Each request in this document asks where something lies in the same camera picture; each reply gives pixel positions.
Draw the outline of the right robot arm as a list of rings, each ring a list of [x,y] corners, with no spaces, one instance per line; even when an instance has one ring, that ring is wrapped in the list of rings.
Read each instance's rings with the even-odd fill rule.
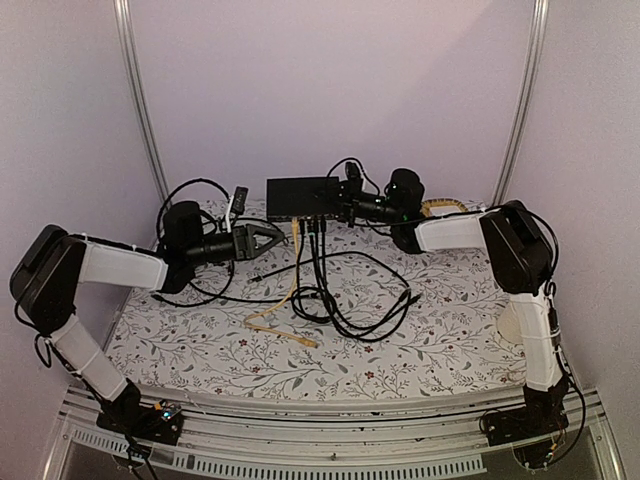
[[[482,249],[493,278],[509,296],[505,315],[517,326],[526,359],[525,405],[517,427],[537,436],[562,410],[570,378],[560,359],[560,326],[553,305],[558,246],[540,229],[540,220],[522,202],[509,201],[484,211],[427,216],[424,186],[412,170],[398,168],[384,189],[366,193],[367,176],[349,159],[345,179],[325,177],[333,216],[349,226],[359,219],[389,228],[393,243],[407,254],[436,250]]]

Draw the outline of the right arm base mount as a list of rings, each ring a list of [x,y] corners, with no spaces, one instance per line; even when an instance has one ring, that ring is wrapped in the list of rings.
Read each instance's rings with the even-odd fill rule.
[[[525,401],[522,407],[486,411],[479,420],[480,431],[490,446],[527,440],[560,432],[569,426],[562,402],[549,398]]]

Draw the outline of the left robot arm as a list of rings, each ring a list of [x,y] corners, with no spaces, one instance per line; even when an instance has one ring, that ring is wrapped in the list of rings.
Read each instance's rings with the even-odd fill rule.
[[[18,322],[35,330],[93,392],[103,412],[128,434],[148,426],[148,412],[139,389],[108,359],[80,323],[77,288],[99,283],[178,294],[206,264],[253,260],[283,242],[284,233],[263,225],[236,225],[231,218],[244,211],[248,190],[226,194],[222,221],[204,225],[208,214],[196,201],[167,198],[156,218],[155,251],[133,245],[71,234],[58,225],[43,228],[9,282]]]

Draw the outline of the black network switch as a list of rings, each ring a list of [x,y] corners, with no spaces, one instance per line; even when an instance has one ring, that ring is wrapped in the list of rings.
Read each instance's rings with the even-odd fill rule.
[[[339,206],[326,196],[337,177],[290,177],[266,180],[266,217],[274,223],[293,218],[335,217]]]

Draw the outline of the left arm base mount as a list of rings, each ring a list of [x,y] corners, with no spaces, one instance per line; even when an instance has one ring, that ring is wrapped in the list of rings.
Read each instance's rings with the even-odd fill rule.
[[[160,400],[153,405],[143,405],[135,396],[121,396],[107,402],[96,421],[104,430],[170,446],[178,444],[183,424],[179,404]]]

